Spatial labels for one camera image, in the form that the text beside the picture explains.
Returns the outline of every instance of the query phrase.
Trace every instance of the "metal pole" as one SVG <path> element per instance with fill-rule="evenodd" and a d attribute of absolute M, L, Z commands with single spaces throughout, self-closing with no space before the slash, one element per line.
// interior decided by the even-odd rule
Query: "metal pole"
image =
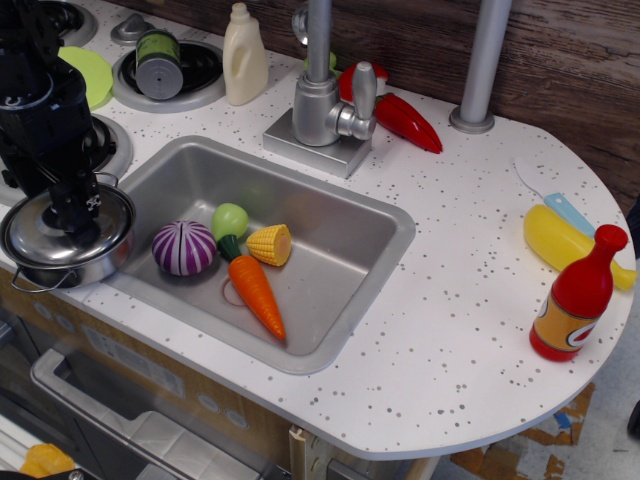
<path fill-rule="evenodd" d="M 482 133 L 493 127 L 488 111 L 511 0 L 483 0 L 471 52 L 464 95 L 459 109 L 451 114 L 454 127 L 466 133 Z"/>
<path fill-rule="evenodd" d="M 307 78 L 322 83 L 329 78 L 331 49 L 331 0 L 309 0 Z"/>

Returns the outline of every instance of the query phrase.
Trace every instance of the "pot lid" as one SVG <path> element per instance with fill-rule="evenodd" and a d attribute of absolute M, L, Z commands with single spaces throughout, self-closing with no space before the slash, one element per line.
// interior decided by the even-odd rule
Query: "pot lid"
<path fill-rule="evenodd" d="M 50 225 L 49 192 L 26 199 L 7 214 L 2 241 L 17 263 L 38 267 L 76 267 L 119 244 L 133 224 L 133 206 L 119 190 L 100 184 L 100 211 L 93 235 L 69 235 Z"/>

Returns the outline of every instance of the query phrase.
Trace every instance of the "pot handle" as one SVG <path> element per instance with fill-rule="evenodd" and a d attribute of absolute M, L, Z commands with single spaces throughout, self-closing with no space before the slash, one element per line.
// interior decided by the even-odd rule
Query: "pot handle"
<path fill-rule="evenodd" d="M 45 293 L 45 292 L 50 292 L 51 290 L 55 290 L 60 285 L 62 285 L 62 282 L 64 282 L 67 278 L 69 278 L 69 275 L 71 275 L 72 273 L 74 275 L 76 274 L 73 270 L 69 269 L 69 270 L 67 270 L 67 273 L 65 273 L 64 276 L 60 279 L 60 281 L 58 283 L 56 283 L 53 287 L 41 288 L 39 290 L 29 290 L 27 288 L 23 288 L 23 287 L 19 286 L 16 283 L 16 280 L 18 280 L 18 277 L 20 276 L 20 272 L 22 272 L 22 267 L 18 267 L 18 269 L 16 270 L 16 273 L 13 276 L 13 280 L 11 280 L 11 286 L 13 288 L 15 288 L 16 290 L 22 292 L 22 293 Z"/>

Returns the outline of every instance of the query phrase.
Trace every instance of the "toy knife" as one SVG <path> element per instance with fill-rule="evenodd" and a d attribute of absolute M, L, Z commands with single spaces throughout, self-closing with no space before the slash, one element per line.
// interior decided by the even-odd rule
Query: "toy knife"
<path fill-rule="evenodd" d="M 589 237 L 593 237 L 595 235 L 596 229 L 593 225 L 591 225 L 589 221 L 584 218 L 573 205 L 571 205 L 564 195 L 559 192 L 555 192 L 553 187 L 548 184 L 547 181 L 540 176 L 540 174 L 536 172 L 524 158 L 516 157 L 513 160 L 513 165 L 516 167 L 516 172 L 522 182 L 540 195 L 543 198 L 545 205 L 585 235 Z"/>

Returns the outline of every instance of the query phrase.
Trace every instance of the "bottle cap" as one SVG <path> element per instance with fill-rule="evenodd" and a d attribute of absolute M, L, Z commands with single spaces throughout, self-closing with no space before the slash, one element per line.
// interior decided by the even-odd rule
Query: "bottle cap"
<path fill-rule="evenodd" d="M 233 23 L 248 23 L 251 19 L 244 3 L 234 3 L 231 7 L 231 21 Z"/>
<path fill-rule="evenodd" d="M 627 233 L 616 225 L 602 225 L 596 230 L 594 240 L 599 247 L 618 252 L 627 246 Z"/>

